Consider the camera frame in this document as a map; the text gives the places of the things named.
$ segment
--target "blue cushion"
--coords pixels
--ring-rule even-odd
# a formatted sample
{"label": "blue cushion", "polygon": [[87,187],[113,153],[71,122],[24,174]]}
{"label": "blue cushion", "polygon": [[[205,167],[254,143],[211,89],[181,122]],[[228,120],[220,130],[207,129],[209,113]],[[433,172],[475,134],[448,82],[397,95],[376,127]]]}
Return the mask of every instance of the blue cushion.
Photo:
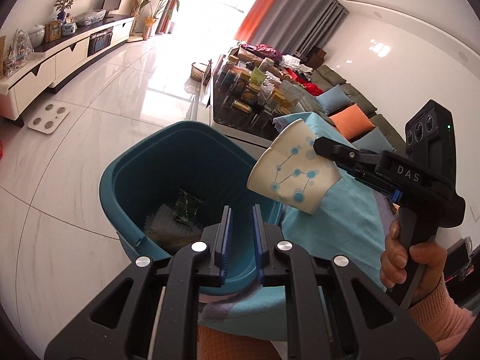
{"label": "blue cushion", "polygon": [[325,109],[327,115],[333,114],[333,112],[338,111],[340,108],[352,104],[352,100],[350,100],[342,88],[340,88],[340,85],[335,85],[332,89],[317,96],[317,101],[318,104]]}
{"label": "blue cushion", "polygon": [[363,138],[356,140],[353,145],[358,149],[368,149],[380,154],[382,150],[387,150],[388,152],[394,152],[395,149],[388,142],[387,138],[383,136],[382,132],[378,127],[375,127],[371,132],[365,135]]}

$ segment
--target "picture frame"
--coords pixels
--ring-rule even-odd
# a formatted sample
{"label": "picture frame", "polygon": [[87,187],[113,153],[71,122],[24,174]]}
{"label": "picture frame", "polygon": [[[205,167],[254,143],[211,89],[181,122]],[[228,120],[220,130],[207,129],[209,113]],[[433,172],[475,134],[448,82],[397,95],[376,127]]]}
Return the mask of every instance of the picture frame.
{"label": "picture frame", "polygon": [[75,23],[75,19],[73,17],[73,15],[71,13],[67,13],[66,17],[65,17],[65,23],[66,24],[73,24]]}
{"label": "picture frame", "polygon": [[52,20],[45,26],[45,43],[53,42],[62,37],[62,21]]}

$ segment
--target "woven basket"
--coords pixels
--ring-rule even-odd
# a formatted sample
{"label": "woven basket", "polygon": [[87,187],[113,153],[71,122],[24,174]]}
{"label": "woven basket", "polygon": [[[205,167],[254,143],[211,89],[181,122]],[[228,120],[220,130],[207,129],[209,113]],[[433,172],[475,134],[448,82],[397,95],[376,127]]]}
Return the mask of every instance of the woven basket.
{"label": "woven basket", "polygon": [[193,78],[195,81],[202,81],[203,74],[205,74],[207,67],[207,64],[203,64],[201,62],[192,63],[190,77]]}

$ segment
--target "orange fabric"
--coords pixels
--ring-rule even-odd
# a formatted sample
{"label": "orange fabric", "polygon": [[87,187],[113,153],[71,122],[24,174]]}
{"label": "orange fabric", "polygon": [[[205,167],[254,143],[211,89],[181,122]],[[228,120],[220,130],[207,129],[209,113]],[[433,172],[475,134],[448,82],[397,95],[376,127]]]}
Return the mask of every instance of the orange fabric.
{"label": "orange fabric", "polygon": [[272,7],[275,0],[256,0],[250,11],[235,34],[235,39],[239,41],[249,42],[258,25],[262,22],[263,17]]}
{"label": "orange fabric", "polygon": [[198,327],[202,360],[281,360],[270,341]]}
{"label": "orange fabric", "polygon": [[340,134],[348,140],[357,138],[375,128],[370,119],[365,116],[356,104],[351,105],[338,114],[330,116],[330,119],[333,120]]}

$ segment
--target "vase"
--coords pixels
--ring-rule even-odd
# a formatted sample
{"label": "vase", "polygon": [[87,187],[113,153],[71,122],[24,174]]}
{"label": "vase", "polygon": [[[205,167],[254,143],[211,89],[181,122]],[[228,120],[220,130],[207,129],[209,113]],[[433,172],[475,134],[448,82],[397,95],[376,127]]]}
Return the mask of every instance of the vase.
{"label": "vase", "polygon": [[67,16],[67,13],[65,11],[60,11],[57,15],[57,20],[61,20],[63,23],[65,21],[66,16]]}
{"label": "vase", "polygon": [[150,37],[154,36],[157,33],[157,28],[159,24],[160,20],[157,20],[155,23],[152,24],[152,31],[150,31]]}
{"label": "vase", "polygon": [[145,27],[143,28],[143,34],[142,34],[144,41],[150,37],[150,32],[152,32],[152,26],[145,25]]}

